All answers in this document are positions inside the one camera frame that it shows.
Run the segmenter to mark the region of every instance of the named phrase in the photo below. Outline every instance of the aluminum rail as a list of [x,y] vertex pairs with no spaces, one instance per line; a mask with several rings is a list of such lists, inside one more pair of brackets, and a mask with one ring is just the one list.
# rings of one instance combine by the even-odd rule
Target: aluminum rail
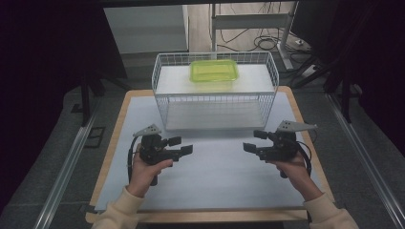
[[62,168],[59,171],[56,182],[53,185],[50,194],[48,195],[47,200],[39,214],[38,219],[33,228],[49,228],[53,220],[53,216],[57,210],[57,207],[60,203],[60,200],[63,197],[63,194],[66,190],[66,186],[72,176],[72,172],[75,169],[75,165],[80,157],[80,153],[83,149],[84,143],[86,142],[87,136],[89,135],[90,130],[92,129],[93,123],[96,119],[96,114],[101,98],[96,97],[93,105],[93,112],[90,116],[88,123],[80,127],[75,141],[65,159],[65,162]]
[[385,182],[382,175],[378,172],[378,169],[375,167],[372,158],[367,153],[366,148],[358,137],[354,127],[346,122],[346,119],[342,116],[340,112],[340,105],[335,96],[326,94],[327,99],[330,101],[330,105],[339,120],[340,125],[342,126],[345,134],[349,138],[349,141],[354,148],[363,168],[365,169],[369,179],[371,180],[375,191],[380,196],[383,204],[387,208],[388,214],[393,220],[396,228],[405,228],[405,216],[402,210],[402,207],[399,201],[394,196],[393,191],[390,186]]

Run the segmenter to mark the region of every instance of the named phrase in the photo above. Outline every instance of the human hand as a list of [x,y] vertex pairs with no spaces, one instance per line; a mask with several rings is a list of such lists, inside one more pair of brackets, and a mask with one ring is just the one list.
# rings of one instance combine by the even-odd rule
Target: human hand
[[283,171],[292,186],[301,193],[305,201],[319,198],[323,193],[319,190],[313,180],[310,178],[304,158],[297,153],[290,161],[268,161],[276,165],[277,169]]
[[138,198],[144,198],[146,192],[153,178],[161,173],[161,170],[171,166],[172,159],[161,161],[156,165],[149,165],[139,157],[139,147],[134,154],[133,170],[129,185],[126,187],[127,191]]

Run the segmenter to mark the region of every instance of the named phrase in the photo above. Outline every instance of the sleeve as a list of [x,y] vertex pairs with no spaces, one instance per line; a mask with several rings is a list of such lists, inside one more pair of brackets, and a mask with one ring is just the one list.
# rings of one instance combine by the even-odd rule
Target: sleeve
[[137,210],[142,203],[143,198],[132,196],[124,187],[117,201],[108,203],[106,211],[97,217],[92,229],[136,228]]
[[326,194],[320,198],[304,202],[304,207],[312,217],[311,229],[358,228],[356,222],[346,209],[338,209]]

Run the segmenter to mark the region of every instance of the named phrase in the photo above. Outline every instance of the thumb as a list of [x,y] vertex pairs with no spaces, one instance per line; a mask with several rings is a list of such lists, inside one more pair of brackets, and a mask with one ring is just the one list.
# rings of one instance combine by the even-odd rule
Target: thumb
[[161,172],[162,169],[165,169],[165,168],[171,166],[172,164],[173,164],[173,160],[172,159],[167,159],[167,160],[161,161],[158,164],[153,165],[153,166],[151,166],[149,168],[151,168],[153,173],[155,175],[157,175],[157,174],[159,174]]

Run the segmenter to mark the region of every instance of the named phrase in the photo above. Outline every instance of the wire basket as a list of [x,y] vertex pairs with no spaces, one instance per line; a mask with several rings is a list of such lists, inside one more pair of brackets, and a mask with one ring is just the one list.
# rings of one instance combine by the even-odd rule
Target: wire basket
[[[195,83],[190,64],[234,60],[234,81]],[[270,52],[158,54],[152,88],[166,131],[263,129],[277,93],[279,74]]]

